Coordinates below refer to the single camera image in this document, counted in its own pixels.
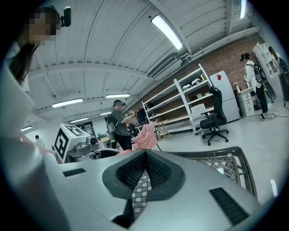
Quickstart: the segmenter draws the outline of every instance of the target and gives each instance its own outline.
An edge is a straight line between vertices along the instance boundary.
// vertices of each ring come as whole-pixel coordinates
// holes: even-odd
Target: ceiling duct
[[[181,67],[182,60],[178,60],[176,56],[169,56],[165,60],[163,60],[160,64],[158,64],[155,68],[153,68],[149,72],[149,77],[162,80],[167,77],[169,74],[177,70]]]

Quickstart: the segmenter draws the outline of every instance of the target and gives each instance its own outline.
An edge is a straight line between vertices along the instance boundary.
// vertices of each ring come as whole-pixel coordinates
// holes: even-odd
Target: shelving unit
[[[198,102],[199,100],[203,100],[203,99],[206,99],[207,97],[210,97],[210,96],[212,96],[212,95],[213,95],[213,94],[212,94],[212,93],[210,93],[210,94],[208,94],[208,95],[205,95],[205,96],[203,96],[203,97],[201,97],[201,98],[195,99],[195,100],[193,100],[193,101],[189,102],[188,104],[192,104],[192,103]]]
[[[200,78],[201,82],[198,85],[194,85],[192,87],[189,87],[187,89],[183,89],[182,87],[191,84],[193,80],[196,78]],[[195,103],[197,101],[203,100],[207,97],[212,96],[212,94],[204,95],[201,98],[198,98],[196,100],[193,100],[190,102],[188,94],[193,94],[193,92],[197,92],[197,90],[201,90],[201,88],[205,87],[211,87],[212,84],[202,68],[202,66],[199,64],[199,68],[197,70],[194,70],[193,72],[189,73],[185,77],[181,78],[180,80],[174,79],[174,83],[158,94],[154,95],[151,97],[149,100],[142,102],[145,113],[149,119],[149,122],[152,119],[158,119],[158,121],[162,120],[167,120],[164,122],[166,124],[167,129],[169,132],[177,132],[177,131],[182,131],[182,130],[188,130],[188,129],[195,129],[193,126],[194,119],[191,113],[191,104]],[[176,90],[176,94],[173,96],[168,96],[168,94],[172,94],[171,92]],[[162,100],[162,97],[170,97],[168,99]],[[177,104],[180,103],[180,98],[182,99],[183,104],[176,106]],[[156,105],[154,105],[152,108],[146,109],[146,105],[148,103],[154,103],[158,101]],[[179,115],[176,115],[176,117],[172,118],[173,114],[169,114],[172,111],[180,110]]]
[[[269,45],[268,43],[263,43],[263,44],[259,44],[257,43],[254,48],[252,49],[252,51],[254,52],[254,54],[256,55],[257,59],[259,60],[265,75],[267,78],[273,78],[276,77],[278,75],[277,70],[273,70],[274,66],[273,66],[273,62],[272,62],[272,55],[269,52]]]

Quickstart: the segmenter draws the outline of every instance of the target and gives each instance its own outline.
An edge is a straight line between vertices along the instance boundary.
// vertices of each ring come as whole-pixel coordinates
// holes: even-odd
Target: fluorescent light
[[[102,114],[100,114],[101,116],[103,115],[108,115],[108,114],[111,114],[111,111],[110,112],[104,112],[104,113],[102,113]]]
[[[73,99],[73,100],[68,100],[68,101],[63,101],[60,103],[54,103],[52,106],[55,107],[60,107],[60,106],[65,106],[73,103],[80,103],[82,102],[82,99]]]
[[[246,9],[246,0],[241,0],[240,18],[244,18],[245,17],[245,9]]]
[[[74,121],[71,121],[71,123],[76,123],[76,122],[80,122],[80,121],[84,121],[84,120],[88,120],[88,118],[82,118],[82,119],[79,119],[79,120],[74,120]]]
[[[26,128],[23,128],[21,131],[23,132],[23,131],[26,131],[26,130],[31,129],[31,128],[32,128],[31,126],[28,126]]]
[[[121,97],[129,97],[130,94],[119,94],[119,95],[107,95],[106,98],[121,98]]]
[[[161,18],[161,16],[155,16],[151,22],[156,25],[164,34],[168,37],[168,39],[173,43],[176,49],[179,51],[182,49],[182,43],[176,36],[176,34],[172,31],[169,25]]]

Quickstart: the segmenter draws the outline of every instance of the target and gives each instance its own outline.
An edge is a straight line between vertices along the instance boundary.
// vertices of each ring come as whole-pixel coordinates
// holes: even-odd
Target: white refrigerator
[[[212,84],[222,92],[223,112],[227,122],[240,119],[236,97],[226,73],[222,70],[209,78]]]

